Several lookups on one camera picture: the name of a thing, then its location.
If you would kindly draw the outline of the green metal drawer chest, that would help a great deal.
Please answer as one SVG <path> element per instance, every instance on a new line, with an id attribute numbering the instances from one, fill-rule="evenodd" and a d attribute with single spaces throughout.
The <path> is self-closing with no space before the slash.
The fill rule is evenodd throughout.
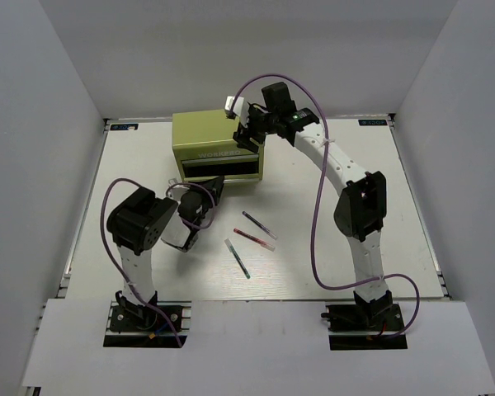
<path id="1" fill-rule="evenodd" d="M 172 152 L 184 182 L 224 177 L 227 182 L 259 182 L 264 150 L 238 148 L 233 133 L 239 126 L 222 110 L 172 115 Z"/>

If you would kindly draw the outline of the purple gel pen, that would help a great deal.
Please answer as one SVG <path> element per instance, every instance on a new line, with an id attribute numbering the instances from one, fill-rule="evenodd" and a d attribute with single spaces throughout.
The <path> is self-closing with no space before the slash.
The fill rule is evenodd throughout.
<path id="1" fill-rule="evenodd" d="M 272 239 L 277 240 L 277 236 L 272 231 L 270 231 L 270 229 L 266 225 L 262 224 L 259 220 L 255 219 L 248 212 L 246 212 L 246 211 L 243 210 L 242 211 L 242 215 L 245 218 L 247 218 L 249 221 L 251 221 L 253 224 L 255 224 L 265 234 L 267 234 L 268 236 L 270 236 Z"/>

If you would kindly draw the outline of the green gel pen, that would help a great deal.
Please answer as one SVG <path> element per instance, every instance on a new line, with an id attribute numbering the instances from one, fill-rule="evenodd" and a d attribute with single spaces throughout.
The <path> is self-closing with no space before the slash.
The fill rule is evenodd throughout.
<path id="1" fill-rule="evenodd" d="M 233 244 L 231 243 L 231 241 L 226 238 L 224 240 L 224 243 L 226 245 L 226 247 L 228 248 L 228 250 L 231 252 L 231 254 L 233 255 L 235 261 L 237 262 L 237 264 L 240 266 L 240 269 L 242 270 L 243 274 L 245 275 L 245 277 L 247 279 L 250 279 L 251 276 L 248 272 L 248 269 L 245 267 L 245 265 L 243 264 L 243 261 L 242 259 L 240 258 L 240 256 L 238 255 L 236 249 L 234 248 Z"/>

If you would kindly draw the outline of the red gel pen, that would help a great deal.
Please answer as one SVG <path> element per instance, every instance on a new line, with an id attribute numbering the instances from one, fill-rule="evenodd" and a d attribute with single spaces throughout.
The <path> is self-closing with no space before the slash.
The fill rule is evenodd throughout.
<path id="1" fill-rule="evenodd" d="M 261 246 L 261 247 L 263 247 L 263 248 L 265 248 L 265 249 L 267 249 L 267 250 L 269 250 L 269 251 L 271 251 L 271 252 L 274 252 L 274 251 L 275 251 L 275 249 L 276 249 L 276 248 L 275 248 L 273 245 L 271 245 L 270 243 L 268 243 L 268 242 L 266 242 L 266 241 L 264 241 L 264 240 L 262 240 L 262 239 L 260 239 L 260 238 L 257 238 L 257 237 L 255 237 L 255 236 L 252 236 L 251 234 L 246 233 L 246 232 L 244 232 L 244 231 L 242 231 L 242 230 L 240 230 L 240 229 L 234 229 L 234 230 L 233 230 L 233 232 L 234 232 L 235 234 L 237 234 L 237 235 L 242 236 L 243 238 L 246 238 L 246 239 L 248 239 L 248 240 L 250 240 L 250 241 L 252 241 L 252 242 L 254 242 L 254 243 L 258 244 L 259 246 Z"/>

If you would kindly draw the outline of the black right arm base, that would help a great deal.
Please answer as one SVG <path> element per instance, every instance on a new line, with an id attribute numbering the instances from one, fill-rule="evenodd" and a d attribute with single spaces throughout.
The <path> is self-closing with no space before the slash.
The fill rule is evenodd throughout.
<path id="1" fill-rule="evenodd" d="M 404 334 L 394 334 L 404 328 L 403 315 L 398 304 L 368 319 L 354 304 L 330 304 L 320 314 L 328 325 L 331 351 L 406 350 Z"/>

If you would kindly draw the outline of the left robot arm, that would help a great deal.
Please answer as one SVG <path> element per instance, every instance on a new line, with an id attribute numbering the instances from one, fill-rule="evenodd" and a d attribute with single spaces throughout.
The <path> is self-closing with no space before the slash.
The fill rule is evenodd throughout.
<path id="1" fill-rule="evenodd" d="M 201 230 L 215 216 L 224 177 L 170 185 L 166 196 L 137 185 L 137 189 L 101 217 L 101 229 L 110 233 L 120 254 L 117 268 L 124 278 L 122 304 L 132 304 L 130 320 L 151 328 L 158 319 L 157 291 L 152 278 L 152 249 L 161 241 L 181 252 L 189 251 Z"/>

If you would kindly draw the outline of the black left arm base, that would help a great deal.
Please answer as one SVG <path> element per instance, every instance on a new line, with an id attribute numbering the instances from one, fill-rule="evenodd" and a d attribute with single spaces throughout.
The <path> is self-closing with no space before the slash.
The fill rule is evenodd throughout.
<path id="1" fill-rule="evenodd" d="M 168 302 L 160 309 L 172 321 L 182 345 L 189 335 L 191 325 L 191 304 Z M 115 301 L 111 302 L 103 341 L 104 347 L 119 348 L 167 348 L 177 349 L 180 345 L 166 320 L 153 313 L 150 324 L 138 324 Z"/>

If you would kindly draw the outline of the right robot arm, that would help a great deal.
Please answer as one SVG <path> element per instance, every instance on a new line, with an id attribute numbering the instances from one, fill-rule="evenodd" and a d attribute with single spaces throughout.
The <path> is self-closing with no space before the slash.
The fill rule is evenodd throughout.
<path id="1" fill-rule="evenodd" d="M 239 148 L 255 153 L 269 134 L 276 134 L 318 167 L 320 186 L 332 184 L 338 196 L 333 219 L 351 249 L 356 278 L 351 288 L 359 304 L 357 322 L 364 328 L 377 328 L 386 318 L 385 308 L 392 303 L 380 253 L 387 212 L 386 178 L 382 172 L 368 172 L 346 155 L 330 139 L 321 112 L 298 109 L 285 83 L 264 87 L 262 95 L 262 108 L 240 95 L 227 98 L 226 116 L 239 120 L 233 138 Z"/>

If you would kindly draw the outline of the blue label sticker left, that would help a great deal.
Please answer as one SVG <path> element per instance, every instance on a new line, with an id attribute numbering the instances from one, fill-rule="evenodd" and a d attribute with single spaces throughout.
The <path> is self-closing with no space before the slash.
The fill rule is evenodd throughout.
<path id="1" fill-rule="evenodd" d="M 138 128 L 139 128 L 138 123 L 112 124 L 110 126 L 110 130 L 117 130 L 117 131 L 137 130 Z"/>

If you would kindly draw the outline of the blue label sticker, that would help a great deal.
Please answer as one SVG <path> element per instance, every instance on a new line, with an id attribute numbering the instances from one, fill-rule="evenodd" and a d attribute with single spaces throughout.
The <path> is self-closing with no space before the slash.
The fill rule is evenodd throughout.
<path id="1" fill-rule="evenodd" d="M 138 123 L 112 124 L 110 126 L 110 130 L 117 130 L 117 131 L 137 130 L 138 128 L 139 128 Z"/>
<path id="2" fill-rule="evenodd" d="M 360 126 L 387 126 L 387 120 L 379 120 L 379 119 L 359 119 L 358 123 Z"/>

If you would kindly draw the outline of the blue label sticker right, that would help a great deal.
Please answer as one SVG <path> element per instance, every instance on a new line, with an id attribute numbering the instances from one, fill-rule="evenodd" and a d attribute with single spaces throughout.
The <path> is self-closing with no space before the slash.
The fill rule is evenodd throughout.
<path id="1" fill-rule="evenodd" d="M 379 119 L 359 119 L 358 123 L 360 126 L 387 126 L 387 120 L 379 120 Z"/>

